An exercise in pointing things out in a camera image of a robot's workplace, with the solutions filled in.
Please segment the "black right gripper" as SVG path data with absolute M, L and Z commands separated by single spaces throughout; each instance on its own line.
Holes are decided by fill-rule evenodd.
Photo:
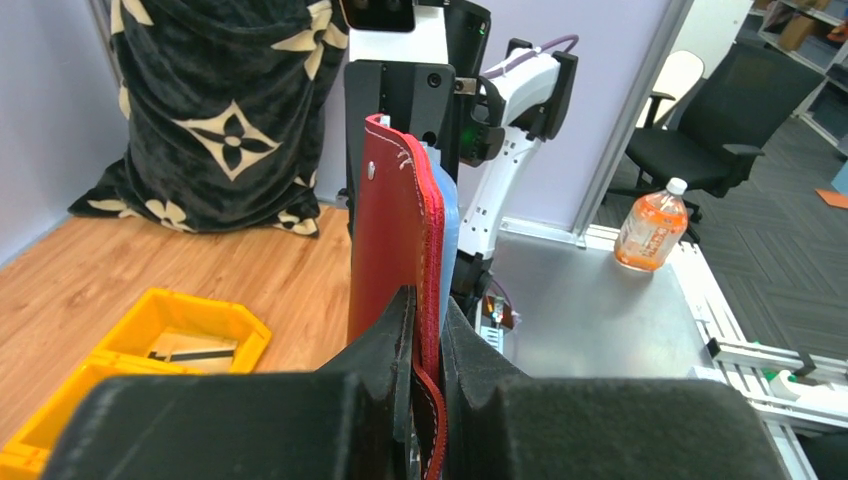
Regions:
M 483 76 L 459 77 L 449 64 L 357 60 L 343 73 L 347 197 L 364 171 L 365 119 L 390 117 L 390 127 L 434 146 L 452 178 L 461 163 L 477 167 L 497 156 L 505 138 L 505 101 Z

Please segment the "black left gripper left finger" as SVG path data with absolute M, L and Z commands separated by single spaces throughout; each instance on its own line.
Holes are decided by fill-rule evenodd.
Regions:
M 415 291 L 316 371 L 119 375 L 63 430 L 47 479 L 412 479 Z

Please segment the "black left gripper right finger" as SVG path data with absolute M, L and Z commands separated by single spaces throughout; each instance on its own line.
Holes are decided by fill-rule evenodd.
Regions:
M 699 379 L 533 378 L 455 304 L 441 353 L 449 479 L 782 479 L 765 427 Z

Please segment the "red leather card holder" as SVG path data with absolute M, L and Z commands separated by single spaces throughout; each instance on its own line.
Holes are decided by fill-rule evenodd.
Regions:
M 387 374 L 388 440 L 419 442 L 423 479 L 442 477 L 448 413 L 441 385 L 445 202 L 421 143 L 375 113 L 363 121 L 362 172 L 350 211 L 347 342 L 375 339 L 366 365 Z

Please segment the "white cards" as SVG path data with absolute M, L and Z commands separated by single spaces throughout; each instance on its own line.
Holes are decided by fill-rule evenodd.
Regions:
M 433 176 L 444 203 L 444 232 L 440 277 L 439 310 L 440 319 L 446 317 L 448 298 L 450 297 L 452 277 L 456 263 L 460 215 L 456 181 L 441 166 L 441 151 L 423 144 L 433 170 Z

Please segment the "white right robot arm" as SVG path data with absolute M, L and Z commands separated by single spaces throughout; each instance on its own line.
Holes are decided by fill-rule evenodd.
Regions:
M 355 211 L 365 169 L 364 120 L 392 126 L 436 150 L 443 170 L 481 168 L 458 232 L 450 292 L 476 313 L 492 282 L 505 203 L 526 163 L 560 131 L 578 66 L 578 37 L 535 45 L 514 38 L 504 59 L 482 66 L 488 9 L 471 1 L 346 1 L 344 69 L 347 208 Z

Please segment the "beige striped cards in bin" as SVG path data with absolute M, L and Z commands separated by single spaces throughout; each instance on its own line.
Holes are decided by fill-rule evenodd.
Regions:
M 162 333 L 147 357 L 169 363 L 232 358 L 236 340 L 185 332 Z

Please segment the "yellow bin with striped cards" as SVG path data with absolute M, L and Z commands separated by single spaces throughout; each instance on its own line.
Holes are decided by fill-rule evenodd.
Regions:
M 241 304 L 151 288 L 98 342 L 92 353 L 147 357 L 164 332 L 223 337 L 238 342 L 232 358 L 168 363 L 198 373 L 249 373 L 270 343 L 271 332 Z

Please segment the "yellow bin with black holder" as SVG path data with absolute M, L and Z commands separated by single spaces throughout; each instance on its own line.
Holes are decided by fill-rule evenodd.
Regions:
M 74 411 L 102 381 L 119 375 L 197 374 L 197 369 L 122 354 L 92 354 L 1 449 L 3 479 L 37 479 Z

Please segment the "orange drink bottle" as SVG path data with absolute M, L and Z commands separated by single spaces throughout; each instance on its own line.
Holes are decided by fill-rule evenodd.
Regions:
M 685 180 L 674 177 L 663 190 L 634 202 L 614 244 L 614 258 L 620 265 L 654 272 L 665 264 L 688 228 L 683 199 L 687 189 Z

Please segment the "black floral blanket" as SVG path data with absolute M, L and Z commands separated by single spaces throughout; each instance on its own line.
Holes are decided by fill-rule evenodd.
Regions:
M 325 104 L 348 34 L 338 1 L 113 2 L 128 144 L 70 213 L 317 236 Z

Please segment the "black office chair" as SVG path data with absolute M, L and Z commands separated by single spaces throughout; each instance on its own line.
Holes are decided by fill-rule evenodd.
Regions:
M 676 128 L 653 124 L 664 93 L 650 96 L 649 117 L 635 129 L 626 156 L 640 175 L 632 188 L 608 195 L 633 198 L 661 190 L 673 177 L 715 198 L 747 181 L 763 146 L 823 77 L 790 57 L 734 44 L 683 109 Z

